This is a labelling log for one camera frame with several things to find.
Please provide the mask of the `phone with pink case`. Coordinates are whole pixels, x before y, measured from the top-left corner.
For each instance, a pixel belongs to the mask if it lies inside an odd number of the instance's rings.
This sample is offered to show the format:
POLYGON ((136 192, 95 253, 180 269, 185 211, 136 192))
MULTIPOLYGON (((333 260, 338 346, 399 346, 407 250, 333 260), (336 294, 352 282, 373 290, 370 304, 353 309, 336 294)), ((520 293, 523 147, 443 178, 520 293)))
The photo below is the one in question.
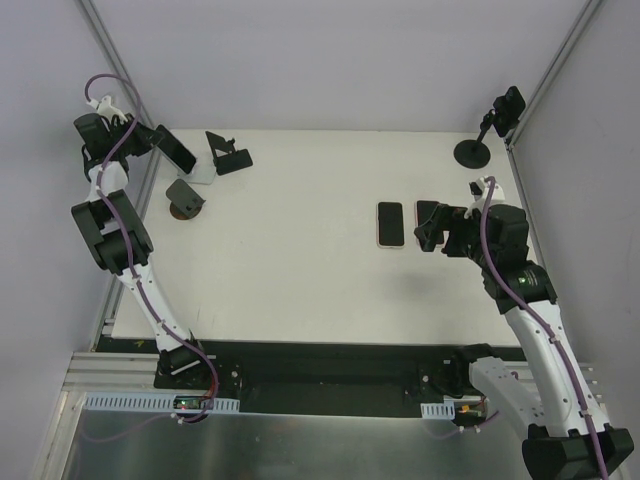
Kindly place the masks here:
POLYGON ((415 205, 416 225, 419 227, 431 218, 434 210, 438 206, 437 201, 432 200, 418 200, 415 205))

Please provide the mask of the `phone with clear blue case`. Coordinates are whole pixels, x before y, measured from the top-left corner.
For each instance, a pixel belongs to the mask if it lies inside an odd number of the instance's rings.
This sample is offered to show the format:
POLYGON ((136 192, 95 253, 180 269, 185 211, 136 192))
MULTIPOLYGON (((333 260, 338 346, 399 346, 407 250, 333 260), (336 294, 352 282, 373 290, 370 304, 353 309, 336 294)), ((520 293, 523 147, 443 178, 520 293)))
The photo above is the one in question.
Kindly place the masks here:
POLYGON ((157 148, 184 175, 190 175, 196 165, 197 158, 162 124, 155 132, 160 135, 157 148))

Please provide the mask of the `phone with cream case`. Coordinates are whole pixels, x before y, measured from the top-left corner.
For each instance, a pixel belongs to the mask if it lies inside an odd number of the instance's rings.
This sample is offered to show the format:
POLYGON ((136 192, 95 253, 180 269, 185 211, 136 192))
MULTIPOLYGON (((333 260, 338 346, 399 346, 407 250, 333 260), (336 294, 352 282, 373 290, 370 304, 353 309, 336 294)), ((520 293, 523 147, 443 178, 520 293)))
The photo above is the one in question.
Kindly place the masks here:
POLYGON ((377 243, 381 248, 405 245, 403 207, 399 202, 377 204, 377 243))

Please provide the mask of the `black round base clamp stand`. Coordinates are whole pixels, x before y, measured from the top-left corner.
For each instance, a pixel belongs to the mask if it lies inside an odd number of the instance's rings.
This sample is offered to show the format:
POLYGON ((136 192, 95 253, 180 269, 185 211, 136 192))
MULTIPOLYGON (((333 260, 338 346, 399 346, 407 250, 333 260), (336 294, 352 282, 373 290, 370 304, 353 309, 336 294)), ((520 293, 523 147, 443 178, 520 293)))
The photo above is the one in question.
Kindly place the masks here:
POLYGON ((493 126, 496 113, 490 110, 480 123, 480 131, 475 139, 460 141, 453 150, 456 162, 468 169, 484 168, 491 159, 491 152, 484 143, 484 138, 493 126))

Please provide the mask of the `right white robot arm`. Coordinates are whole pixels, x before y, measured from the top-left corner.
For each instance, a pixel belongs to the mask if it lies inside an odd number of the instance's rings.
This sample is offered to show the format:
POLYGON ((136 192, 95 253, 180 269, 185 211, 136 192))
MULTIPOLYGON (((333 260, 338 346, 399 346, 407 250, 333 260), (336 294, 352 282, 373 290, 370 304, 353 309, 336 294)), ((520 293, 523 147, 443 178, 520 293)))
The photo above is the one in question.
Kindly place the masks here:
POLYGON ((486 215, 421 200, 414 235, 422 251, 440 249, 481 269, 483 285, 516 335, 537 388, 531 393, 495 348, 455 349, 432 385, 453 398, 479 392, 520 437, 534 479, 607 479, 629 457, 629 431, 611 425, 564 339, 556 292, 547 272, 529 258, 525 212, 510 205, 486 215))

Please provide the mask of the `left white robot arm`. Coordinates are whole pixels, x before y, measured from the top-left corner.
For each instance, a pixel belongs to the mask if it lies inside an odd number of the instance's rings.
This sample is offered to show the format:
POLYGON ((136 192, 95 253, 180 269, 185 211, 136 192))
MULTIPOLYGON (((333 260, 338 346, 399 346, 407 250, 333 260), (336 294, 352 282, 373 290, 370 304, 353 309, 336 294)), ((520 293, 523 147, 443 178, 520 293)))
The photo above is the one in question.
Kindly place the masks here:
POLYGON ((125 192, 128 158, 157 147, 180 168, 191 169, 195 157, 164 126, 151 129, 131 114, 88 113, 74 121, 83 140, 87 199, 71 208, 72 217, 92 258, 131 293, 150 325, 158 351, 154 386, 212 390, 216 381, 201 343, 182 327, 152 266, 154 247, 143 221, 125 192))

